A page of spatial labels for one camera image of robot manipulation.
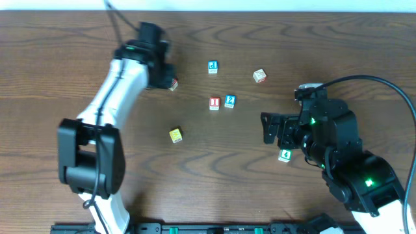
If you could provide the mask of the blue number 2 block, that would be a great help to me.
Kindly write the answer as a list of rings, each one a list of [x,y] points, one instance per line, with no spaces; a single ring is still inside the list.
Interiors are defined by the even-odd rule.
[[[234,95],[226,95],[224,106],[225,108],[233,109],[236,102],[236,96]]]

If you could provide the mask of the red letter I block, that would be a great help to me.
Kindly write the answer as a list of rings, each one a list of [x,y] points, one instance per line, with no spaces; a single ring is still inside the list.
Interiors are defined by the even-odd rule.
[[[210,97],[209,98],[209,110],[217,111],[220,108],[220,98],[219,97]]]

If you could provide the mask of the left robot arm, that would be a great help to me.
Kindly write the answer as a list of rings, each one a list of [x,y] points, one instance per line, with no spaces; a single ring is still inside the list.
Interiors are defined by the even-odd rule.
[[[120,193],[126,167],[120,131],[143,90],[171,87],[175,69],[166,63],[168,48],[166,40],[122,45],[91,103],[57,129],[60,182],[83,199],[95,233],[129,229],[130,214]]]

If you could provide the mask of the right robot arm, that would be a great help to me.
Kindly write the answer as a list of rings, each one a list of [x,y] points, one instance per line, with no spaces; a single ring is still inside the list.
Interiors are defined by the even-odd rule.
[[[356,115],[340,99],[303,100],[300,114],[261,113],[264,141],[288,159],[299,149],[322,171],[330,193],[366,233],[414,233],[405,192],[392,166],[363,149]]]

